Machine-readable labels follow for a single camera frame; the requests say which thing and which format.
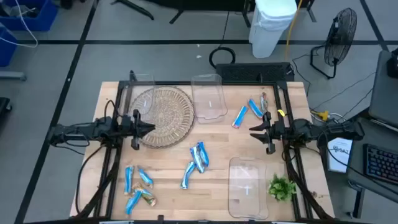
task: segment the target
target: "yellow cable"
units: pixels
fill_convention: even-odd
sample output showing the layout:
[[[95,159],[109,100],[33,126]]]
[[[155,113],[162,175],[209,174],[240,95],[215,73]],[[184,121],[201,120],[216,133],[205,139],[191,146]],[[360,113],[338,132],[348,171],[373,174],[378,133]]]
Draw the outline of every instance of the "yellow cable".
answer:
[[[290,28],[289,28],[289,34],[287,34],[286,48],[285,48],[285,60],[287,60],[287,55],[289,54],[290,35],[292,34],[292,29],[293,29],[293,26],[294,26],[294,22],[296,21],[297,14],[299,13],[299,9],[301,8],[301,3],[303,3],[303,0],[300,0],[300,2],[298,3],[296,13],[294,14],[293,21],[292,21],[292,23],[290,25]]]

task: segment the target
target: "black fan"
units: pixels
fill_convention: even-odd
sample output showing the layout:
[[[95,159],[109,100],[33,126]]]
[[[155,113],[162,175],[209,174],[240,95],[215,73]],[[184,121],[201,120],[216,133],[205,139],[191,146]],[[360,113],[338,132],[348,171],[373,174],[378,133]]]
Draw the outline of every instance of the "black fan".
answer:
[[[356,30],[356,12],[351,8],[340,11],[333,19],[326,42],[318,47],[311,49],[310,65],[328,79],[336,76],[337,65],[347,56],[348,50],[353,43]],[[333,76],[328,76],[325,72],[313,64],[314,51],[325,48],[325,63],[334,67]]]

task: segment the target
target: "paper sheet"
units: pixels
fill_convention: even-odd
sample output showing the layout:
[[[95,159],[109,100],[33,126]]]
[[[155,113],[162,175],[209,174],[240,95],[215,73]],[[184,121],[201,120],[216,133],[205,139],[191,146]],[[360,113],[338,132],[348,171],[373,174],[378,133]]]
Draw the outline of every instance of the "paper sheet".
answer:
[[[328,147],[333,156],[339,161],[346,164],[348,163],[349,153],[351,152],[352,140],[343,138],[336,138],[328,143]],[[336,161],[328,152],[328,168],[330,171],[345,173],[347,167]]]

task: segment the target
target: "blue bin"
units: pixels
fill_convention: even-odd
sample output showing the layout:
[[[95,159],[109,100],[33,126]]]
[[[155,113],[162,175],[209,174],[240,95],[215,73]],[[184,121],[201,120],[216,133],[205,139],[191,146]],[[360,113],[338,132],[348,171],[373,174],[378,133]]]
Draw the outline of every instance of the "blue bin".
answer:
[[[40,9],[39,14],[35,18],[24,17],[25,23],[31,31],[49,31],[55,16],[57,16],[58,8],[51,0],[18,0],[19,5],[25,5],[29,8],[36,7]],[[16,6],[15,0],[4,0],[7,6]],[[20,17],[0,17],[2,23],[9,30],[26,30]]]
[[[15,37],[8,33],[7,29],[4,27],[0,27],[0,37],[13,43],[17,42]],[[5,67],[10,64],[15,49],[17,49],[15,44],[10,44],[0,39],[0,67]]]

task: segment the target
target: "transparent plastic bin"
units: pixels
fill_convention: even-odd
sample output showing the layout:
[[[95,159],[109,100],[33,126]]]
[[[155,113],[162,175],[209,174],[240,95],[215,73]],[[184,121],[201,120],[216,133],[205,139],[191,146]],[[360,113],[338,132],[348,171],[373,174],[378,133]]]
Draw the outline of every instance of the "transparent plastic bin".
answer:
[[[154,104],[155,78],[146,74],[131,73],[130,76],[132,79],[123,90],[123,107],[119,113],[132,117],[133,111],[137,109],[141,115],[149,114]]]
[[[252,158],[234,157],[229,162],[228,211],[234,218],[268,218],[266,165]]]
[[[217,74],[197,75],[191,79],[195,116],[199,123],[221,121],[227,114],[222,78]]]

